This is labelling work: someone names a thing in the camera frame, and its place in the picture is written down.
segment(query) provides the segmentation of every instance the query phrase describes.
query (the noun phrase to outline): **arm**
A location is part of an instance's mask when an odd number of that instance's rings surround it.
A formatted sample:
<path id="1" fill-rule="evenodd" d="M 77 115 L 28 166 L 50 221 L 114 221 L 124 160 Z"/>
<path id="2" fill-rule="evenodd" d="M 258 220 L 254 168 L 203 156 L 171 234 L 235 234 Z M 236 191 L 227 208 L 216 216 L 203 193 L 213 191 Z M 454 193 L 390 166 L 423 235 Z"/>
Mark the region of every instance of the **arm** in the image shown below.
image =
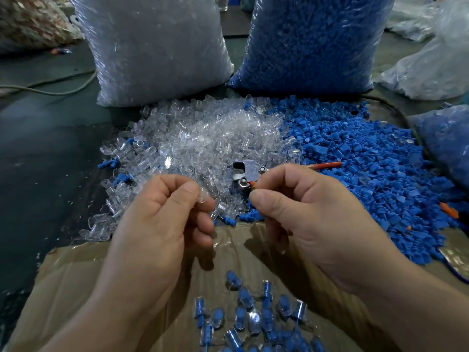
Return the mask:
<path id="1" fill-rule="evenodd" d="M 469 349 L 469 298 L 407 260 L 337 180 L 281 165 L 261 176 L 250 200 L 274 245 L 293 239 L 365 302 L 403 351 Z"/>
<path id="2" fill-rule="evenodd" d="M 126 210 L 96 286 L 41 352 L 133 352 L 176 286 L 184 246 L 212 247 L 213 199 L 178 175 L 155 176 Z"/>

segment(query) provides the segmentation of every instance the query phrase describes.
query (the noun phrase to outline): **brown cardboard surface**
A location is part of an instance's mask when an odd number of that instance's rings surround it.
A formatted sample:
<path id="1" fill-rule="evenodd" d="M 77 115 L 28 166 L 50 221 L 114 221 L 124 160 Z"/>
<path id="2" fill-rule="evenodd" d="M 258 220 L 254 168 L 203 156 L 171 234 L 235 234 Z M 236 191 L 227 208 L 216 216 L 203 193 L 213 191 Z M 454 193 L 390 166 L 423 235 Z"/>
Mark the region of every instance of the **brown cardboard surface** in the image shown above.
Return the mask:
<path id="1" fill-rule="evenodd" d="M 234 317 L 236 293 L 224 288 L 229 269 L 251 290 L 258 290 L 261 281 L 269 279 L 275 295 L 286 293 L 306 301 L 307 318 L 317 326 L 329 352 L 398 351 L 358 298 L 336 288 L 312 264 L 303 263 L 294 247 L 285 254 L 269 249 L 265 231 L 263 224 L 220 227 L 214 253 L 187 250 L 176 289 L 165 310 L 148 326 L 138 351 L 197 352 L 199 331 L 192 310 L 197 296 L 204 296 L 213 308 L 224 307 L 228 319 Z M 91 293 L 108 247 L 107 242 L 84 244 L 47 255 L 8 351 L 36 351 L 78 311 Z M 223 330 L 216 332 L 217 339 Z"/>

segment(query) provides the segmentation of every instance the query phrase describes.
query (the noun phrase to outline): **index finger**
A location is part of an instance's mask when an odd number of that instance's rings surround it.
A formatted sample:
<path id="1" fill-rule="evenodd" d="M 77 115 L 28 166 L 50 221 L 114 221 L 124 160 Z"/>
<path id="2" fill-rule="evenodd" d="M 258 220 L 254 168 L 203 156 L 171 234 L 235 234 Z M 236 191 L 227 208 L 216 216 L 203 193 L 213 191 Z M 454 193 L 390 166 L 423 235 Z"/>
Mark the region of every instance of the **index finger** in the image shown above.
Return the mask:
<path id="1" fill-rule="evenodd" d="M 299 164 L 282 164 L 269 169 L 256 182 L 256 189 L 268 189 L 285 193 L 293 191 L 292 199 L 301 201 L 305 193 L 320 179 L 321 174 Z"/>
<path id="2" fill-rule="evenodd" d="M 145 184 L 139 196 L 143 199 L 155 201 L 161 207 L 173 192 L 184 183 L 191 181 L 193 181 L 191 178 L 179 174 L 155 175 Z M 195 207 L 199 211 L 210 212 L 215 209 L 215 201 L 208 198 L 204 203 L 197 203 Z"/>

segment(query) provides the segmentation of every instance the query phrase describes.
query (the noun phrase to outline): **person's left hand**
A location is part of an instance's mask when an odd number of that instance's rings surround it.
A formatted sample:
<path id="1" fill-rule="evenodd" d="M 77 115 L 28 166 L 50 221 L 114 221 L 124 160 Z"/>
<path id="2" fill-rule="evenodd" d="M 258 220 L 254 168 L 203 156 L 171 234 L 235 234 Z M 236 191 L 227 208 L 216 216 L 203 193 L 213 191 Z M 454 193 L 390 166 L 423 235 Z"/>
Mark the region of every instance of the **person's left hand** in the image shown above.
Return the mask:
<path id="1" fill-rule="evenodd" d="M 210 248 L 215 202 L 197 203 L 199 187 L 180 175 L 146 183 L 124 213 L 91 295 L 123 314 L 150 319 L 168 301 L 181 271 L 184 246 Z"/>

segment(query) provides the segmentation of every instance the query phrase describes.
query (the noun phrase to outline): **work surface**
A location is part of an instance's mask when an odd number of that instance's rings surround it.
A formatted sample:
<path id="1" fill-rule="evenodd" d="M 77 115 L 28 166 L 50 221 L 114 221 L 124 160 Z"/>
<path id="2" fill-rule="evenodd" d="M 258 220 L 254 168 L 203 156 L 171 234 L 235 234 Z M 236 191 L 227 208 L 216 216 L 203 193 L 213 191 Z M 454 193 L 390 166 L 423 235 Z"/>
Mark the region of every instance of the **work surface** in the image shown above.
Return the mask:
<path id="1" fill-rule="evenodd" d="M 245 55 L 245 45 L 245 38 L 226 41 L 235 68 Z M 373 73 L 389 68 L 423 45 L 384 33 Z M 85 42 L 72 50 L 72 54 L 61 56 L 43 52 L 3 58 L 0 83 L 26 85 L 94 69 Z M 75 78 L 42 89 L 67 91 L 85 80 L 86 77 Z M 21 297 L 26 297 L 31 289 L 37 266 L 45 254 L 57 246 L 69 245 L 79 229 L 87 227 L 86 219 L 98 213 L 104 204 L 105 194 L 99 181 L 109 177 L 109 173 L 100 172 L 96 167 L 101 161 L 98 150 L 101 142 L 112 138 L 116 129 L 123 129 L 128 121 L 139 118 L 136 108 L 96 105 L 98 90 L 95 81 L 79 94 L 68 97 L 22 93 L 0 98 L 0 175 L 3 182 L 0 291 L 4 291 L 0 304 L 7 296 L 6 290 L 12 293 L 7 301 L 18 303 L 14 308 L 10 306 L 7 316 L 0 314 L 6 326 L 17 318 Z M 236 96 L 223 86 L 208 93 L 216 97 Z M 410 101 L 381 87 L 372 94 L 391 100 L 407 116 L 436 109 L 441 104 Z M 377 103 L 371 104 L 370 111 L 374 119 L 402 125 L 387 108 Z M 469 294 L 468 287 L 460 284 L 441 264 L 434 263 L 426 269 Z"/>

